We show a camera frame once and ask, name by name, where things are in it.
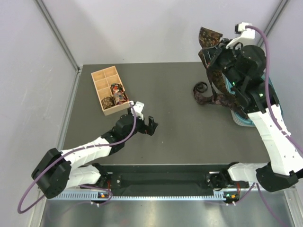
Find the dark purple patterned tie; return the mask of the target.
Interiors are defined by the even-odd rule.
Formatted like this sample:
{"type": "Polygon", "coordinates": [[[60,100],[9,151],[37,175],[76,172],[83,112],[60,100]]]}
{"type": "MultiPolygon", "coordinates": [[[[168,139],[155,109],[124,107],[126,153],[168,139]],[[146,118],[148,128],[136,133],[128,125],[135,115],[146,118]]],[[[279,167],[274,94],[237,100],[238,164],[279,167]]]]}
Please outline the dark purple patterned tie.
{"type": "Polygon", "coordinates": [[[212,95],[204,96],[203,93],[208,90],[208,85],[203,81],[196,83],[193,88],[193,95],[195,101],[200,105],[221,105],[223,107],[229,108],[244,119],[248,118],[246,113],[240,107],[234,95],[229,93],[218,94],[212,86],[211,89],[212,95]]]}

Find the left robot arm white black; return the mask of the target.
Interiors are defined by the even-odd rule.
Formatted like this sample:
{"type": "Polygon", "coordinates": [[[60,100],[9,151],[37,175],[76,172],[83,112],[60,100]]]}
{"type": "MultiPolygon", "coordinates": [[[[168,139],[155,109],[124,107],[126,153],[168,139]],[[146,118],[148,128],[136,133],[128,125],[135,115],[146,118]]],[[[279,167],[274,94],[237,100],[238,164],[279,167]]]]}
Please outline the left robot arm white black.
{"type": "Polygon", "coordinates": [[[56,148],[48,150],[31,176],[48,199],[83,184],[103,187],[107,175],[93,161],[118,152],[138,132],[152,136],[157,127],[153,117],[149,117],[148,124],[145,124],[139,117],[124,114],[111,130],[87,144],[61,151],[56,148]]]}

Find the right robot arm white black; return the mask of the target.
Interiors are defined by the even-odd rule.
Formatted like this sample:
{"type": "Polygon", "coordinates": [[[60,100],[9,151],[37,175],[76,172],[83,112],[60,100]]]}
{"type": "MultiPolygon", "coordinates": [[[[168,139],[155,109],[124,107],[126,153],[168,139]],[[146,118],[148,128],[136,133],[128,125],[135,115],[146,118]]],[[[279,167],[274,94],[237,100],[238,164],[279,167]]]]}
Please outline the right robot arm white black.
{"type": "Polygon", "coordinates": [[[201,50],[208,73],[221,72],[231,83],[232,91],[244,113],[253,121],[268,152],[267,164],[232,163],[221,172],[226,187],[238,181],[260,184],[268,192],[290,188],[303,176],[303,158],[288,140],[288,132],[278,97],[266,81],[264,51],[255,45],[227,48],[220,43],[201,50]]]}

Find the colourful rolled tie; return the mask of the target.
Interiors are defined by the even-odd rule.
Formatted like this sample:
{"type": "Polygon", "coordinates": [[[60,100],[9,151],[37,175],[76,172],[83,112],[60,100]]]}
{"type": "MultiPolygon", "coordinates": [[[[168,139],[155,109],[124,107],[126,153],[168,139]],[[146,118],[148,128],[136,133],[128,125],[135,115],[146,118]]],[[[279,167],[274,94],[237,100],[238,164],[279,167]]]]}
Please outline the colourful rolled tie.
{"type": "Polygon", "coordinates": [[[113,83],[110,85],[110,90],[113,96],[115,105],[121,105],[128,102],[128,98],[125,94],[124,88],[119,83],[113,83]]]}

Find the brown patterned rolled tie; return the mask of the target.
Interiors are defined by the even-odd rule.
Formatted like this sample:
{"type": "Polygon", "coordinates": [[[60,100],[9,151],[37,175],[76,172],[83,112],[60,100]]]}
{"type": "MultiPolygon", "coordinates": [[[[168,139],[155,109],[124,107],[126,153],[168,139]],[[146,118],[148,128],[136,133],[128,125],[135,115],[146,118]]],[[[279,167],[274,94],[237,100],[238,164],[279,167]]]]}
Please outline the brown patterned rolled tie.
{"type": "Polygon", "coordinates": [[[115,102],[111,96],[104,97],[101,100],[101,104],[104,110],[115,106],[115,102]]]}

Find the wooden compartment box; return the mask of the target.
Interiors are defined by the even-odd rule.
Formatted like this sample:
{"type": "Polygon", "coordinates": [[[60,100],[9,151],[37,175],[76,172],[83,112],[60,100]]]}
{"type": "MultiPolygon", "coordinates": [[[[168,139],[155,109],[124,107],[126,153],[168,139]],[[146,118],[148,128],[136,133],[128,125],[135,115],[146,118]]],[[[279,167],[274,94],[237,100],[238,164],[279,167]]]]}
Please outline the wooden compartment box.
{"type": "Polygon", "coordinates": [[[91,77],[93,80],[93,84],[98,96],[98,100],[101,105],[101,109],[105,116],[117,113],[119,111],[125,110],[129,108],[129,98],[127,96],[127,93],[125,91],[125,87],[120,79],[119,73],[116,69],[116,66],[111,66],[102,70],[98,70],[91,73],[91,77]],[[114,107],[108,108],[106,110],[103,109],[101,100],[106,96],[112,96],[110,85],[113,83],[119,83],[123,86],[125,94],[128,98],[128,102],[123,103],[121,105],[115,105],[114,107]]]}

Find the teal plastic basket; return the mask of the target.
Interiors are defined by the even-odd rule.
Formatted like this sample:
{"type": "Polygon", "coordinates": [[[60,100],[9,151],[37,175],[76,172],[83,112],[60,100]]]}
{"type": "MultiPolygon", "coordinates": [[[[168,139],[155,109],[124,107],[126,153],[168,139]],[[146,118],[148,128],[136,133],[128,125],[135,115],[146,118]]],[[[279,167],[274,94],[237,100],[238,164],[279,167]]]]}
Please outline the teal plastic basket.
{"type": "MultiPolygon", "coordinates": [[[[265,79],[266,79],[265,73],[262,75],[261,78],[262,78],[263,81],[265,81],[265,79]]],[[[233,85],[231,84],[231,82],[226,78],[225,75],[223,75],[223,79],[224,79],[225,87],[226,87],[227,91],[231,95],[235,96],[235,100],[238,101],[237,94],[236,94],[235,91],[233,91],[233,85]]],[[[273,84],[271,82],[271,79],[269,78],[268,80],[269,80],[268,81],[269,86],[271,86],[273,88],[273,84]]],[[[264,101],[264,104],[265,104],[265,102],[266,102],[265,92],[263,93],[262,98],[264,99],[263,101],[264,101]]],[[[280,105],[280,110],[281,110],[281,115],[283,115],[283,109],[282,109],[281,105],[280,105]]],[[[243,126],[243,127],[255,127],[253,121],[251,119],[249,119],[248,117],[243,118],[238,112],[233,111],[233,110],[231,110],[231,114],[232,114],[234,122],[237,125],[243,126]]]]}

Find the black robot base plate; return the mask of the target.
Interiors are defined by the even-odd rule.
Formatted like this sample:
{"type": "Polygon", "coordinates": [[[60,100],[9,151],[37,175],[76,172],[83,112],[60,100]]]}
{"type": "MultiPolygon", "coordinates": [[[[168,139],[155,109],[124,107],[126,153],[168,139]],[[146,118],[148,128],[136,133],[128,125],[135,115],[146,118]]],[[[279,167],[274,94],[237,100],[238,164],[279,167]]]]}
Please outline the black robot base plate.
{"type": "Polygon", "coordinates": [[[221,174],[227,165],[100,165],[102,181],[94,184],[115,196],[208,196],[222,189],[248,188],[221,174]]]}

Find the right aluminium frame post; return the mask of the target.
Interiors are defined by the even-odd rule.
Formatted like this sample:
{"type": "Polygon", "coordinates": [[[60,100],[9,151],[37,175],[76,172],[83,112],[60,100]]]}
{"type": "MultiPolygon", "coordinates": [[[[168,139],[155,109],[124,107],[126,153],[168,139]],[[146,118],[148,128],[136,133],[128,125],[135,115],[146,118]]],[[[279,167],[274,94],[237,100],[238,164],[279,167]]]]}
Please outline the right aluminium frame post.
{"type": "Polygon", "coordinates": [[[275,25],[278,23],[279,19],[281,18],[282,14],[286,10],[290,2],[291,2],[290,0],[279,0],[271,16],[266,21],[265,25],[262,26],[262,31],[267,38],[269,38],[271,32],[275,28],[275,25]]]}

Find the aluminium frame post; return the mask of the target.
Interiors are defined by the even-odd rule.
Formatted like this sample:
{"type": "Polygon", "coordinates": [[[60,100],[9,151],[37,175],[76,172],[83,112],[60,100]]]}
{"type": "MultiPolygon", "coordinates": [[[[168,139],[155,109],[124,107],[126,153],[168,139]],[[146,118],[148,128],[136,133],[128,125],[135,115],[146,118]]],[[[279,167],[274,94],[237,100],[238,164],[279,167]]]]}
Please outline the aluminium frame post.
{"type": "Polygon", "coordinates": [[[61,32],[59,31],[54,19],[52,18],[51,14],[49,13],[45,3],[43,0],[34,0],[34,3],[37,5],[40,13],[44,17],[46,23],[48,24],[50,30],[55,36],[59,46],[63,50],[64,54],[66,55],[68,61],[70,62],[71,66],[76,72],[80,71],[80,66],[77,64],[75,58],[73,57],[66,41],[64,40],[61,32]]]}
{"type": "Polygon", "coordinates": [[[266,21],[265,25],[262,26],[262,31],[267,38],[269,38],[271,32],[275,28],[275,25],[278,23],[279,19],[281,18],[282,14],[286,10],[290,2],[291,2],[290,0],[279,0],[271,16],[266,21]]]}

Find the left aluminium frame post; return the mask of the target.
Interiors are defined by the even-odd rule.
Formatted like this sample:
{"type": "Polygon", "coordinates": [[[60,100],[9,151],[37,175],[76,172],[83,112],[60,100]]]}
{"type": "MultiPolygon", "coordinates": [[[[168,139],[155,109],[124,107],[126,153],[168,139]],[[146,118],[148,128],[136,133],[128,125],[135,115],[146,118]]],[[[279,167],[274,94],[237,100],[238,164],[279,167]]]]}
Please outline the left aluminium frame post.
{"type": "Polygon", "coordinates": [[[40,13],[44,17],[46,23],[48,24],[50,30],[55,36],[59,46],[63,50],[64,54],[66,55],[68,61],[70,62],[71,66],[76,72],[80,71],[80,66],[77,64],[75,58],[73,57],[66,41],[64,40],[61,32],[59,31],[54,19],[52,18],[51,14],[49,13],[45,3],[43,0],[34,0],[34,3],[37,5],[40,13]]]}

